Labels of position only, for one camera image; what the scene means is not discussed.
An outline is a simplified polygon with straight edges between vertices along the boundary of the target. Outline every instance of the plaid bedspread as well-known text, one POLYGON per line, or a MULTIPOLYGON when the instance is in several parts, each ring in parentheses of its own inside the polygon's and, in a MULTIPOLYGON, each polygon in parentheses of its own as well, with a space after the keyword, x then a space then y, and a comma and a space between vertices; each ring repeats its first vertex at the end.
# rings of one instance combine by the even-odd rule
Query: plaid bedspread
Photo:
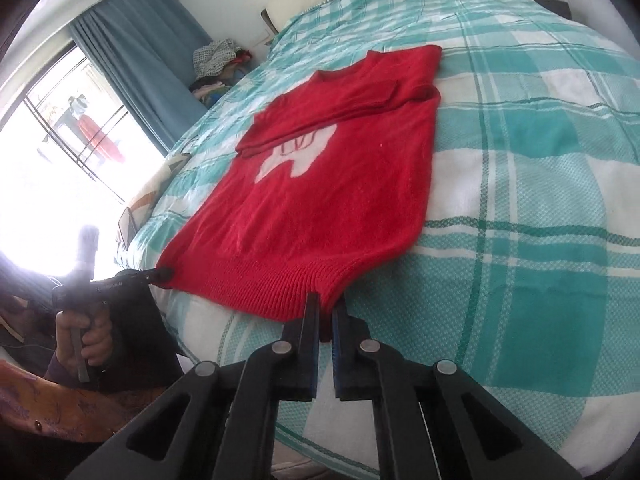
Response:
MULTIPOLYGON (((277 95, 369 49, 430 43, 444 52, 428 216, 409 253, 348 288, 350 314, 408 359, 454 360, 593 472, 640 430, 640 63, 532 0, 331 0, 295 17, 175 147, 193 156, 125 263, 153 266, 277 95)), ((194 359, 236 362, 280 333, 157 292, 194 359)), ((329 347, 318 400, 283 403, 278 439, 377 475, 370 406, 333 398, 329 347)))

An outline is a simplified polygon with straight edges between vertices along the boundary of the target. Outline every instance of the metal screw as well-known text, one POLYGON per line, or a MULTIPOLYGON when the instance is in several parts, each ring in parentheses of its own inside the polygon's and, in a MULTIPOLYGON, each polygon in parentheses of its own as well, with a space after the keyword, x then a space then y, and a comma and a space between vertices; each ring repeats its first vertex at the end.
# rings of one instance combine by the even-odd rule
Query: metal screw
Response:
POLYGON ((436 368, 441 374, 445 374, 445 375, 453 375, 458 370, 458 367, 456 366, 455 362, 449 361, 448 359, 443 359, 442 361, 439 361, 438 364, 436 365, 436 368))
POLYGON ((363 352, 375 353, 380 350, 380 342, 375 339, 365 339, 360 343, 360 349, 363 352))
POLYGON ((288 354, 291 352, 292 346, 289 341, 276 341, 271 345, 274 354, 288 354))
POLYGON ((209 377, 213 372, 216 371, 218 365, 213 361, 202 361, 196 364, 195 371, 196 375, 200 377, 209 377))

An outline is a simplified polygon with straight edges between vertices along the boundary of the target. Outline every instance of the pile of clothes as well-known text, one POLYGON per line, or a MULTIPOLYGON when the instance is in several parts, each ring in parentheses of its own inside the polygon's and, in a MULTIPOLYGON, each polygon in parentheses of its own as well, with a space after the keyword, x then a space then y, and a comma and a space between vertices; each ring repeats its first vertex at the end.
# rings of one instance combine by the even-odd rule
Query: pile of clothes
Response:
POLYGON ((233 40, 217 40, 193 53, 196 81, 189 91, 207 108, 218 100, 250 70, 251 53, 233 40))

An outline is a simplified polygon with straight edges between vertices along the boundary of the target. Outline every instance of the sweater ribbed hem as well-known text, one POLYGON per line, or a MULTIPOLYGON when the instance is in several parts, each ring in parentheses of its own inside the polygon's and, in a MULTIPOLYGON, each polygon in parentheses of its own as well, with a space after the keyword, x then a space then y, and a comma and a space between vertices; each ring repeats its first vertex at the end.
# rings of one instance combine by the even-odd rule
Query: sweater ribbed hem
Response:
POLYGON ((220 305, 276 321, 302 317, 306 295, 320 294, 321 310, 328 316, 335 301, 358 275, 362 262, 335 260, 295 264, 286 261, 251 262, 215 260, 207 268, 187 275, 175 268, 166 288, 178 288, 210 298, 220 305))

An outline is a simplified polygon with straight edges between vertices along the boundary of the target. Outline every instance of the blue curtain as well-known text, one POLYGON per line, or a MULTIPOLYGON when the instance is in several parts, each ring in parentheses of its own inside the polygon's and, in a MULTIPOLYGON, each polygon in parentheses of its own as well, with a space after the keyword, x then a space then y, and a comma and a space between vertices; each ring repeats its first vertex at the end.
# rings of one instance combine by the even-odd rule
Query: blue curtain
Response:
POLYGON ((103 0, 70 31, 161 153, 207 111, 188 87, 211 38, 177 0, 103 0))

